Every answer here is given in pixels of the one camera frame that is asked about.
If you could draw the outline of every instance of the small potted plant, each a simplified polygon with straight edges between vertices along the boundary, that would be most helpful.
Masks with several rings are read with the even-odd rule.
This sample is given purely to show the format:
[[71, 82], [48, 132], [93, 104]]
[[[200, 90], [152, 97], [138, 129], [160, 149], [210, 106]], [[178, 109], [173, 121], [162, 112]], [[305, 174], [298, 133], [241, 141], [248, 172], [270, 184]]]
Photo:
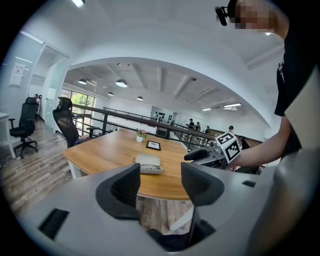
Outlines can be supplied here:
[[137, 142], [142, 142], [144, 140], [144, 138], [147, 137], [147, 132], [145, 130], [138, 130], [138, 132], [136, 133], [136, 141]]

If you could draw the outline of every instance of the white desk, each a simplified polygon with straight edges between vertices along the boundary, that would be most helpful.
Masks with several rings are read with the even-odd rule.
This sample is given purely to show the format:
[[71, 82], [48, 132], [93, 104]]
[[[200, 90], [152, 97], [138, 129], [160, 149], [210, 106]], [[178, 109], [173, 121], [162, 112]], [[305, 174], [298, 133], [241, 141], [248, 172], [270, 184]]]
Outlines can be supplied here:
[[16, 154], [15, 154], [14, 148], [12, 147], [11, 136], [10, 136], [10, 132], [9, 132], [9, 130], [10, 130], [10, 128], [9, 128], [9, 114], [0, 112], [0, 122], [5, 122], [6, 141], [7, 141], [7, 144], [9, 145], [12, 158], [15, 159]]

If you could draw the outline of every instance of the wooden floor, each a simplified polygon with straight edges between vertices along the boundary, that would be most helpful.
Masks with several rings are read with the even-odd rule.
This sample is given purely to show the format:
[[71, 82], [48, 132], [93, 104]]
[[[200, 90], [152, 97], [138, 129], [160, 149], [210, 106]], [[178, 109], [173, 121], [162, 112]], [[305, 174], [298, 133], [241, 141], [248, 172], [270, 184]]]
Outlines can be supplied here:
[[[66, 140], [59, 134], [47, 132], [41, 120], [35, 126], [35, 132], [30, 138], [37, 141], [38, 152], [26, 148], [24, 158], [21, 159], [18, 149], [16, 159], [12, 159], [9, 147], [0, 147], [0, 160], [7, 160], [5, 167], [5, 162], [0, 162], [3, 165], [0, 171], [1, 186], [16, 215], [72, 179], [68, 161], [61, 153], [67, 148]], [[157, 229], [165, 235], [189, 231], [190, 223], [175, 231], [169, 231], [169, 226], [191, 207], [190, 201], [157, 200], [141, 196], [138, 196], [136, 204], [142, 227], [145, 230]]]

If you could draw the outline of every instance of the chair backrest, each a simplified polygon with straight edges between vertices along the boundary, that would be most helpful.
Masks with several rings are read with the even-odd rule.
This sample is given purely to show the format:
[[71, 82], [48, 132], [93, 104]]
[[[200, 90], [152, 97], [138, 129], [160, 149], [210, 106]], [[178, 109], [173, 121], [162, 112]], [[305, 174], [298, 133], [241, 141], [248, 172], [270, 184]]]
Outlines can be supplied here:
[[69, 98], [58, 97], [60, 103], [58, 107], [52, 111], [53, 118], [66, 139], [68, 148], [72, 147], [79, 138], [77, 127], [72, 119], [72, 114], [69, 108], [72, 107], [72, 102]]
[[28, 97], [25, 100], [25, 103], [22, 104], [22, 110], [21, 110], [21, 116], [20, 116], [20, 121], [19, 121], [19, 127], [21, 128], [25, 128], [27, 130], [32, 130], [32, 132], [35, 130], [33, 128], [34, 125], [32, 125], [32, 127], [29, 128], [30, 124], [30, 119], [34, 120], [35, 116], [37, 114], [39, 108], [39, 104], [37, 103], [37, 99], [33, 98], [33, 97]]

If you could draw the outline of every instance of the window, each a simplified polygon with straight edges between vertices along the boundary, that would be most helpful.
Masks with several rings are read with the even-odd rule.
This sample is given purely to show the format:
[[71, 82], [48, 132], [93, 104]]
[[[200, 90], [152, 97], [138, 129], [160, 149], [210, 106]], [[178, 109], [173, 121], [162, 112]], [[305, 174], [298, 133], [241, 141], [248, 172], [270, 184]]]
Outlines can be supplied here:
[[[92, 108], [94, 106], [95, 99], [96, 99], [93, 96], [89, 96], [87, 94], [83, 94], [83, 93], [69, 90], [69, 89], [62, 89], [61, 97], [66, 97], [66, 98], [71, 99], [73, 104], [92, 107]], [[91, 125], [91, 119], [89, 117], [92, 117], [92, 111], [85, 110], [85, 109], [78, 108], [78, 107], [72, 107], [72, 113], [84, 115], [82, 117], [75, 119], [74, 123], [77, 128], [86, 131], [86, 129], [89, 127], [88, 125]]]

